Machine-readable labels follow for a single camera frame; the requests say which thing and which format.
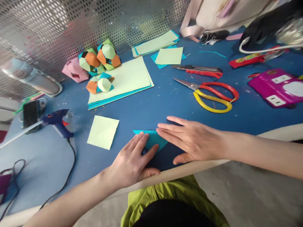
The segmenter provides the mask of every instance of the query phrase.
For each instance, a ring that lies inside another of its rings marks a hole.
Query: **pink power strip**
[[[263,72],[248,82],[274,108],[303,102],[303,80],[277,68]]]

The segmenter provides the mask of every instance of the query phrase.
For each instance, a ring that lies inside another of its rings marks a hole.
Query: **water bottle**
[[[26,62],[13,58],[2,66],[2,71],[9,77],[31,85],[50,97],[55,97],[62,91],[60,83]]]

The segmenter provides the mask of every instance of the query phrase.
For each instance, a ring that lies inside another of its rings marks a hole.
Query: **person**
[[[167,119],[181,125],[160,123],[157,128],[161,137],[185,151],[175,157],[175,165],[195,160],[230,159],[303,179],[302,144],[219,131],[177,117]],[[158,145],[141,155],[148,137],[143,132],[135,135],[111,166],[45,206],[24,227],[71,227],[83,214],[117,190],[159,175],[158,169],[145,168]],[[229,226],[192,175],[131,192],[128,203],[121,221],[123,227]]]

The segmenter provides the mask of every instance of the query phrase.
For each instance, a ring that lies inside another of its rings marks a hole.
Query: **blue table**
[[[134,136],[132,130],[155,130],[159,122],[166,122],[166,116],[173,115],[187,120],[198,121],[219,130],[239,131],[257,135],[283,126],[303,123],[303,103],[296,109],[272,108],[251,87],[247,85],[250,74],[264,72],[281,67],[285,71],[301,75],[303,57],[298,52],[284,54],[263,64],[256,64],[232,69],[228,62],[245,56],[237,51],[238,41],[221,41],[214,46],[184,41],[178,47],[184,47],[187,56],[182,65],[218,67],[224,72],[220,82],[227,83],[238,90],[240,99],[233,103],[233,109],[225,114],[215,114],[204,110],[193,97],[192,91],[177,83],[177,77],[191,82],[212,81],[206,76],[187,74],[184,71],[171,69],[169,66],[159,69],[150,58],[144,56],[144,62],[155,84],[154,87],[140,93],[106,104],[104,107],[88,111],[87,82],[80,84],[74,81],[64,83],[64,91],[56,98],[47,98],[46,113],[61,108],[69,108],[73,117],[76,132],[74,145],[77,151],[77,162],[71,180],[63,193],[83,181],[93,177],[108,167],[122,147]],[[213,53],[199,51],[217,51],[227,56],[223,58]],[[120,56],[122,62],[133,59],[129,51]],[[87,138],[95,115],[120,120],[110,150],[87,144]],[[10,138],[21,130],[21,123],[15,117],[7,135]],[[149,163],[150,166],[167,170],[173,168],[173,158],[182,151],[168,144]],[[18,159],[26,159],[27,166],[19,176],[21,191],[13,203],[9,214],[41,205],[47,198],[58,191],[64,184],[73,162],[72,150],[67,141],[59,136],[53,127],[23,135],[0,150],[0,170],[12,167]],[[9,201],[14,189],[11,188],[6,201]]]

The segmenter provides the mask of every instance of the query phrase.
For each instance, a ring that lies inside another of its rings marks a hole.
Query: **red handle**
[[[220,93],[219,91],[217,91],[216,89],[212,88],[212,87],[209,87],[211,85],[214,85],[214,86],[220,86],[220,87],[223,87],[223,88],[226,88],[227,90],[229,90],[234,98],[235,101],[237,101],[239,99],[239,93],[237,92],[237,90],[235,88],[233,88],[232,86],[228,85],[228,84],[225,84],[225,83],[220,83],[220,82],[206,82],[206,83],[202,83],[200,85],[200,88],[201,89],[206,89],[206,90],[209,90],[211,91],[212,93],[214,93],[215,95],[219,96],[221,99],[224,99],[228,102],[231,102],[233,99],[231,98],[228,98],[226,97],[225,95],[223,95],[222,93]]]
[[[212,76],[217,79],[220,79],[223,73],[214,73],[214,72],[209,72],[209,71],[201,71],[201,70],[192,70],[192,69],[187,69],[187,73],[193,73],[193,74],[198,74],[202,76]]]

